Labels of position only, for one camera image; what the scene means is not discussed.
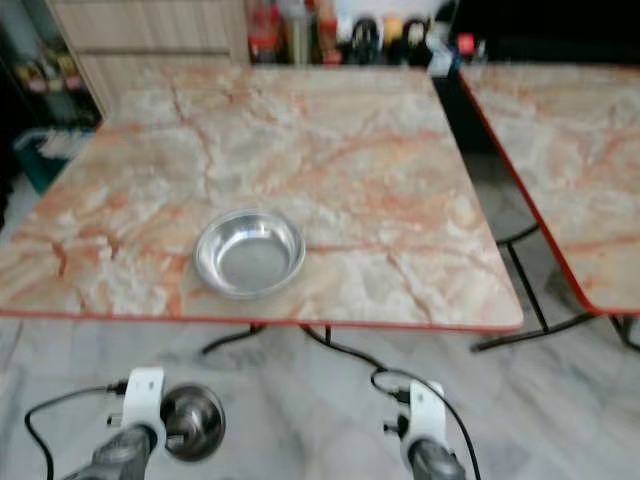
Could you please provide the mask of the large steel bowl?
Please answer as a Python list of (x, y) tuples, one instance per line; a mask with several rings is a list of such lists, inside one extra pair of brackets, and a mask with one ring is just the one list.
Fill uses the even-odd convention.
[(233, 300), (256, 300), (282, 291), (305, 264), (307, 243), (293, 221), (246, 209), (211, 221), (197, 237), (191, 262), (197, 278)]

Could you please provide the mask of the steel canister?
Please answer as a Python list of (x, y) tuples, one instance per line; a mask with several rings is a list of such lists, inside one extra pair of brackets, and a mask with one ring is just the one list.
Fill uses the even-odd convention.
[(305, 67), (314, 61), (314, 14), (302, 10), (283, 14), (285, 41), (291, 65)]

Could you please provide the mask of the light wood cabinet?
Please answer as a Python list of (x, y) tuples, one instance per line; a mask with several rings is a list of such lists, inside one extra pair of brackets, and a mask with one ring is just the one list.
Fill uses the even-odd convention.
[(47, 0), (101, 114), (151, 67), (248, 63), (246, 0)]

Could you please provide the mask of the dark glass bottle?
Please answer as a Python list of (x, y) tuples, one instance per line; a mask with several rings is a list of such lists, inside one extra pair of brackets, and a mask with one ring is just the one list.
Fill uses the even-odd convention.
[(431, 52), (426, 46), (429, 27), (425, 19), (408, 18), (402, 29), (402, 60), (411, 67), (426, 67), (431, 60)]
[(378, 20), (369, 15), (360, 17), (353, 23), (351, 37), (349, 37), (348, 59), (356, 65), (374, 64), (380, 45)]

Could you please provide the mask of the marble pattern folding table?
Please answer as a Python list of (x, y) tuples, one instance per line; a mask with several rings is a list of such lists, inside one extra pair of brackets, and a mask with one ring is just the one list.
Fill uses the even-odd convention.
[[(278, 212), (300, 274), (230, 300), (192, 260)], [(428, 74), (169, 67), (143, 76), (0, 246), (0, 315), (509, 333), (524, 324)]]
[(640, 67), (490, 63), (460, 82), (581, 306), (476, 351), (605, 317), (640, 353)]

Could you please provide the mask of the black cabinet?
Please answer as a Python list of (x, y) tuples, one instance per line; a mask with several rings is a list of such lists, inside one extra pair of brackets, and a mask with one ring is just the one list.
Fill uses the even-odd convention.
[(490, 61), (639, 65), (640, 0), (458, 0)]

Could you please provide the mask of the yellow cap bottle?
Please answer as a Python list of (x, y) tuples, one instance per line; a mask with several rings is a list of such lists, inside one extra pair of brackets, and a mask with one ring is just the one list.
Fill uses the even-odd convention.
[(396, 55), (396, 42), (403, 31), (403, 19), (397, 14), (387, 14), (381, 17), (381, 46), (380, 56), (384, 64), (393, 63)]

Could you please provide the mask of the black shelf with jars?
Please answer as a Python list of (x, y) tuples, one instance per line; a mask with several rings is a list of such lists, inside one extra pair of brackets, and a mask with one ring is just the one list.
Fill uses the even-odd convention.
[(0, 0), (3, 65), (41, 127), (95, 127), (101, 111), (70, 55), (49, 0)]

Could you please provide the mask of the green plastic bin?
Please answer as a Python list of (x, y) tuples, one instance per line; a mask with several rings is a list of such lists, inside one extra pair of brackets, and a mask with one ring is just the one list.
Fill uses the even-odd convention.
[(45, 195), (92, 134), (93, 129), (82, 127), (33, 128), (19, 134), (13, 142), (13, 151), (29, 183), (40, 195)]

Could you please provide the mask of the small white bottle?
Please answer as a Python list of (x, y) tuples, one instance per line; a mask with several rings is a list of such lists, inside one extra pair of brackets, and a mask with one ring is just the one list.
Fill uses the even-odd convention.
[(425, 45), (431, 54), (431, 58), (426, 67), (428, 74), (433, 78), (445, 78), (451, 73), (453, 68), (454, 54), (449, 49), (447, 42), (438, 37), (428, 37)]

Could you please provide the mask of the red sauce bottle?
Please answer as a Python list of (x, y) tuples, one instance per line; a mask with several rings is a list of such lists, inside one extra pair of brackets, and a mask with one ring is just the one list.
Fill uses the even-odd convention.
[(314, 0), (316, 18), (316, 45), (321, 64), (339, 65), (342, 63), (338, 45), (338, 20), (334, 0)]
[(253, 64), (279, 63), (280, 13), (274, 0), (246, 0), (246, 31)]

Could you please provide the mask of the small steel bowl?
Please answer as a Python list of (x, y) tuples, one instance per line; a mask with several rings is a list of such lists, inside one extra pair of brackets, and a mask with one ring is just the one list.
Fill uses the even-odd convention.
[(214, 390), (195, 383), (166, 390), (161, 399), (165, 451), (180, 462), (207, 460), (227, 433), (227, 416)]

